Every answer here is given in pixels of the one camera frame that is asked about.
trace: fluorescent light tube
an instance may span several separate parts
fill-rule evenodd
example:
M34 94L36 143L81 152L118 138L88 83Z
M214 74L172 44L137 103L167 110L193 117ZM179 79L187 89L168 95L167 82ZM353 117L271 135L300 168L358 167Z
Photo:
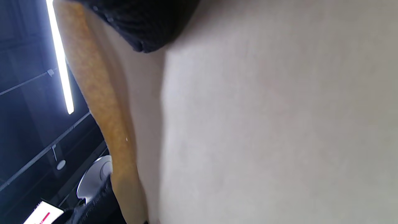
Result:
M55 55L57 56L58 71L61 77L62 89L64 91L64 98L68 113L74 111L72 93L70 91L68 70L66 69L65 52L62 46L61 35L59 34L57 20L55 19L55 12L53 7L53 0L46 0L47 10L49 12L51 32L53 33Z

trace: beige fabric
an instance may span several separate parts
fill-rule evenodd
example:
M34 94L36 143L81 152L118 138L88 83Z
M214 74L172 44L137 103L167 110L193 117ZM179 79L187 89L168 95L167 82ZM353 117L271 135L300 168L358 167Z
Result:
M149 55L89 16L125 78L150 221L396 223L397 12L203 0Z

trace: red stripe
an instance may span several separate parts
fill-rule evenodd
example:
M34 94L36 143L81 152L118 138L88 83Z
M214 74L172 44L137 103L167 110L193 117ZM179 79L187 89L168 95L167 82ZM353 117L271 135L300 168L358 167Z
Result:
M46 220L46 218L49 216L50 213L47 213L47 215L44 217L44 219L40 222L40 224L43 224L43 222Z

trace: cable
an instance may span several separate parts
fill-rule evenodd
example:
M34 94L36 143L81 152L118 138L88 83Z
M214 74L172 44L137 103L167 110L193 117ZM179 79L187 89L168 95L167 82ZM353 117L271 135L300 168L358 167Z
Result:
M33 80L36 80L36 79L38 79L38 78L40 78L40 77L42 77L42 76L45 76L46 74L49 74L49 75L52 77L53 74L54 74L54 71L53 71L53 70L57 70L57 69L58 69L58 68L49 69L49 70L47 70L45 73L42 73L42 74L40 74L40 75L38 75L38 76L36 76L36 77L34 77L34 78L31 78L31 79L29 79L28 81L25 81L25 82L23 82L23 83L21 83L21 84L18 84L18 85L14 86L14 87L11 87L11 88L5 90L5 91L3 91L3 92L0 92L0 96L1 96L1 95L4 95L4 94L6 94L6 93L8 93L8 92L10 92L10 91L13 91L14 89L19 88L19 87L21 87L21 86L23 86L23 85L25 85L25 84L28 84L28 83L30 83L30 82L33 81Z
M20 170L18 170L14 175L12 175L4 184L0 186L0 191L8 187L15 179L17 179L22 173L24 173L29 167L31 167L35 162L42 158L48 151L52 149L52 146L59 143L67 134L69 134L78 124L80 124L86 117L90 115L87 112L82 118L80 118L76 123L74 123L70 128L68 128L64 133L62 133L58 138L51 142L46 148L44 148L39 154L37 154L33 159L31 159L27 164L25 164Z

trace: black fabric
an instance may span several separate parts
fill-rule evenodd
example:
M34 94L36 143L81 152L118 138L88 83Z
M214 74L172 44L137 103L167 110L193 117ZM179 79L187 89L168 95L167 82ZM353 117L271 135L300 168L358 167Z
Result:
M173 0L75 0L112 26L135 51L167 44L177 26Z
M112 190L110 176L86 205L68 210L53 224L126 224Z

